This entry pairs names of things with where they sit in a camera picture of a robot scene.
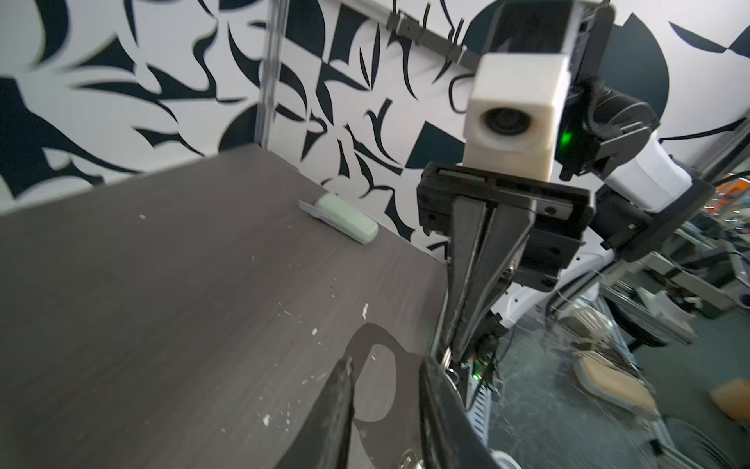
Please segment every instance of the light green object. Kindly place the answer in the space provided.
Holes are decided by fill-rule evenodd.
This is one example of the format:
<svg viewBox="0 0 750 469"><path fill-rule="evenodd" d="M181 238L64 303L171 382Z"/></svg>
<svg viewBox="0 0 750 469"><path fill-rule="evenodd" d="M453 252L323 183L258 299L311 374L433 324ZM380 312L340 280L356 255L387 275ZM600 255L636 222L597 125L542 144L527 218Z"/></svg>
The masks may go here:
<svg viewBox="0 0 750 469"><path fill-rule="evenodd" d="M334 194L326 194L319 198L315 206L300 200L299 208L363 245L368 244L377 235L378 225L375 221Z"/></svg>

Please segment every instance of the wall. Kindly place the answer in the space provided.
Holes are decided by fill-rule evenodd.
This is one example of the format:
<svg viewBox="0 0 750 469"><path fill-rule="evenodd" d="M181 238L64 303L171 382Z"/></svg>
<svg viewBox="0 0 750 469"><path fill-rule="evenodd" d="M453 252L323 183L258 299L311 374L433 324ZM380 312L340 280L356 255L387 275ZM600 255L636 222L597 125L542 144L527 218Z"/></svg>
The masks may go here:
<svg viewBox="0 0 750 469"><path fill-rule="evenodd" d="M254 136L268 0L0 5L0 212Z"/></svg>
<svg viewBox="0 0 750 469"><path fill-rule="evenodd" d="M373 0L390 8L386 0ZM427 2L397 2L422 18ZM429 29L481 51L500 2L431 2ZM664 147L693 161L750 107L750 4L619 0L601 74L661 116ZM458 162L467 71L336 0L291 0L269 149L420 248L415 187L430 160ZM451 98L456 110L452 109ZM575 182L596 188L587 176Z"/></svg>

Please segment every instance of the brown table top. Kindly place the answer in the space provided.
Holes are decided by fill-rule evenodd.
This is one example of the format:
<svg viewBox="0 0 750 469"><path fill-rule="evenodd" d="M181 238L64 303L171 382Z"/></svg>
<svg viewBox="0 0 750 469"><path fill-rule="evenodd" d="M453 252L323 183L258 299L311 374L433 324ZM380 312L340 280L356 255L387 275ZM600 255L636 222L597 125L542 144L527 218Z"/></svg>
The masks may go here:
<svg viewBox="0 0 750 469"><path fill-rule="evenodd" d="M349 347L349 465L388 467L446 270L297 207L323 192L247 146L0 218L0 466L273 467Z"/></svg>

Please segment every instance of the green led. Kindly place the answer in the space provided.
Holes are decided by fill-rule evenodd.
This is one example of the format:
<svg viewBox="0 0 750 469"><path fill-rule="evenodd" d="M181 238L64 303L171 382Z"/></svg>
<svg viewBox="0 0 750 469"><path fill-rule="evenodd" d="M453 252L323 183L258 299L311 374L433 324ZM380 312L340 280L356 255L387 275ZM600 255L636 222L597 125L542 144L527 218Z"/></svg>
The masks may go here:
<svg viewBox="0 0 750 469"><path fill-rule="evenodd" d="M570 143L570 139L573 138L573 134L565 131L562 133L562 137L560 137L560 147L565 148Z"/></svg>

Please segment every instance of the black and white patterned wall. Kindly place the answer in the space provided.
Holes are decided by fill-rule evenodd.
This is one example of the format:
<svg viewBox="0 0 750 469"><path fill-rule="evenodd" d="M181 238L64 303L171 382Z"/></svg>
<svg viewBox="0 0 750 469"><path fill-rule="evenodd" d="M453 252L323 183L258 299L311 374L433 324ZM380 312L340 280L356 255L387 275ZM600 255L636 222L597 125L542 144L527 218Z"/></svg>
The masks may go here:
<svg viewBox="0 0 750 469"><path fill-rule="evenodd" d="M253 141L269 0L0 5L0 212Z"/></svg>
<svg viewBox="0 0 750 469"><path fill-rule="evenodd" d="M0 212L252 141L271 1L2 2ZM501 2L429 3L429 29L479 51ZM613 3L601 74L693 161L750 107L750 3ZM461 159L471 76L338 0L290 4L269 149L439 254L414 189L428 161Z"/></svg>
<svg viewBox="0 0 750 469"><path fill-rule="evenodd" d="M372 0L390 9L386 0ZM491 0L398 0L427 27L481 52ZM750 107L746 2L619 0L601 74L649 101L668 152L692 161ZM285 67L269 148L420 248L443 238L417 222L415 187L430 160L458 162L472 77L337 0L291 0ZM595 187L598 182L579 181Z"/></svg>

